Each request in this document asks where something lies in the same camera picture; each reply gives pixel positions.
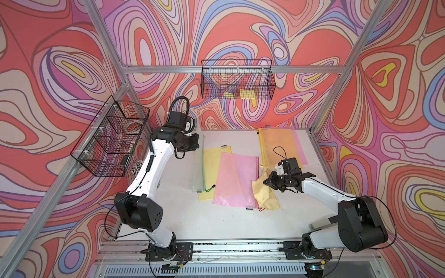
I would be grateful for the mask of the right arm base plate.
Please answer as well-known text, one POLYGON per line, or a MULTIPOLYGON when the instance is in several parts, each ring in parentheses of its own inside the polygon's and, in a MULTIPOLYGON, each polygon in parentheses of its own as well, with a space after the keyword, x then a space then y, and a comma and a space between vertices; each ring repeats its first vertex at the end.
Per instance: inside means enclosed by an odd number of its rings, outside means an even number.
POLYGON ((330 250, 316 249, 310 242, 307 242, 306 240, 283 242, 283 247, 280 247, 278 250, 285 253, 287 260, 319 259, 330 261, 332 259, 330 250))

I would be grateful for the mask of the pink mesh document bag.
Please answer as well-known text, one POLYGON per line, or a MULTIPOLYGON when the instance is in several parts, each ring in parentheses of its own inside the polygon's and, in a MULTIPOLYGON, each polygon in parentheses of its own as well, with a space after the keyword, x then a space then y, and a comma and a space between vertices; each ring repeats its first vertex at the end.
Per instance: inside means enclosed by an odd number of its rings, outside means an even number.
POLYGON ((305 165, 308 164, 308 161, 307 161, 307 157, 305 155, 302 143, 301 143, 301 141, 299 139, 299 135, 298 135, 298 131, 297 130, 293 131, 293 137, 294 137, 295 146, 296 146, 296 149, 297 149, 297 152, 298 152, 298 155, 299 155, 299 165, 305 166, 305 165))

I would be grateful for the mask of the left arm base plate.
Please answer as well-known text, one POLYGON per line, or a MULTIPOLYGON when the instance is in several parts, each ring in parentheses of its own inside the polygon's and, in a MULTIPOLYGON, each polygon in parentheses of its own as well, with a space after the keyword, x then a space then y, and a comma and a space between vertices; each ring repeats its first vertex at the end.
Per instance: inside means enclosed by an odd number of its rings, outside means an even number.
POLYGON ((193 249, 192 242, 180 242, 166 248, 149 244, 141 253, 146 255, 147 262, 189 262, 193 257, 193 249))

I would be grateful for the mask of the clear mesh document bag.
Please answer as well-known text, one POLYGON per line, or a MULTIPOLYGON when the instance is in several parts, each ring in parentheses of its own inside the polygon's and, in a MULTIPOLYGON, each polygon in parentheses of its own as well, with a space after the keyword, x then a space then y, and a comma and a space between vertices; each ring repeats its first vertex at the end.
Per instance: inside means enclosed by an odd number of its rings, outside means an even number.
POLYGON ((198 133, 198 149, 194 153, 194 172, 192 190, 196 193, 202 193, 206 190, 204 170, 203 170, 203 152, 204 152, 204 135, 198 133))

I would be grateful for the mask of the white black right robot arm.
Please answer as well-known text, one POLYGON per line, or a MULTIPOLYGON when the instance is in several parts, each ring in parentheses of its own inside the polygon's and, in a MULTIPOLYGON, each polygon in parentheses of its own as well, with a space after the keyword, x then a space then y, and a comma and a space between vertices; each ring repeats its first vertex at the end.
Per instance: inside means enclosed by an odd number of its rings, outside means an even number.
POLYGON ((331 248, 360 252, 386 243, 388 232, 371 196, 355 196, 322 182, 310 172, 302 172, 296 158, 280 161, 263 181, 273 190, 304 193, 331 208, 336 214, 327 224, 302 236, 297 248, 310 257, 331 248))

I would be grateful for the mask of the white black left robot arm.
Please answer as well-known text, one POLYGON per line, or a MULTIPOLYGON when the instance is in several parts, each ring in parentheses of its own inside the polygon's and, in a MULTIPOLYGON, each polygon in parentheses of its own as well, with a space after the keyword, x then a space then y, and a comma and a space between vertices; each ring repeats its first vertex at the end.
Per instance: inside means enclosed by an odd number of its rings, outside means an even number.
POLYGON ((169 112, 167 122, 149 137, 148 154, 136 178, 114 205, 123 224, 146 234, 154 246, 174 248, 175 234, 162 223, 163 208, 155 201, 158 184, 169 159, 199 148, 196 120, 189 113, 169 112))

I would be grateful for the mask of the yellow microfiber cloth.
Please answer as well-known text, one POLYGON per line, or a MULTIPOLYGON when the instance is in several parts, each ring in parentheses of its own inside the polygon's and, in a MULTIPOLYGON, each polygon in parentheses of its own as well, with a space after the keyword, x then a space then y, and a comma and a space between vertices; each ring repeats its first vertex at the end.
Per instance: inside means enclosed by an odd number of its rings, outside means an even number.
POLYGON ((252 182, 252 190, 254 198, 258 203, 259 211, 264 210, 279 210, 280 204, 272 188, 264 184, 264 181, 269 177, 271 171, 269 168, 260 165, 259 166, 259 178, 252 182))

